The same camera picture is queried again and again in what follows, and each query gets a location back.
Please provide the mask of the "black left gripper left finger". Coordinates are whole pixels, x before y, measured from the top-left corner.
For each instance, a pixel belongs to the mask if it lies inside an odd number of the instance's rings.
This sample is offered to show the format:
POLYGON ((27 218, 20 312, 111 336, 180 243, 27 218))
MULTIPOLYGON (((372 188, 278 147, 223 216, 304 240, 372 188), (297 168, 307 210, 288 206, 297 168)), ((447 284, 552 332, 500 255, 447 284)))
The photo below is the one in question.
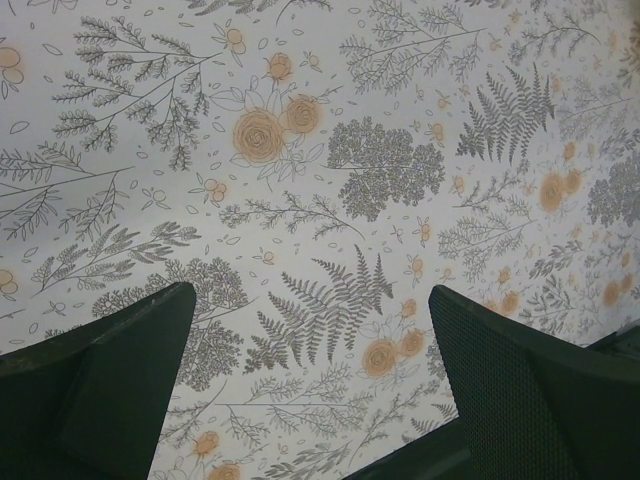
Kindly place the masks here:
POLYGON ((2 478, 147 478, 194 311, 174 283, 2 355, 2 478))

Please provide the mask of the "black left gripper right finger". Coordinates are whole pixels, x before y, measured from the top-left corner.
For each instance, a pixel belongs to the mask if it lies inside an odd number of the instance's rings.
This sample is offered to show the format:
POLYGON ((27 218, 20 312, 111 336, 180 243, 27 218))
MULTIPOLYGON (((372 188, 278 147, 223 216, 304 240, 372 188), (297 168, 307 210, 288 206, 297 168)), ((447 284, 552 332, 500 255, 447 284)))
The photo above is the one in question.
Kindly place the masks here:
POLYGON ((638 478, 638 322, 580 347, 443 285, 429 310, 477 478, 638 478))

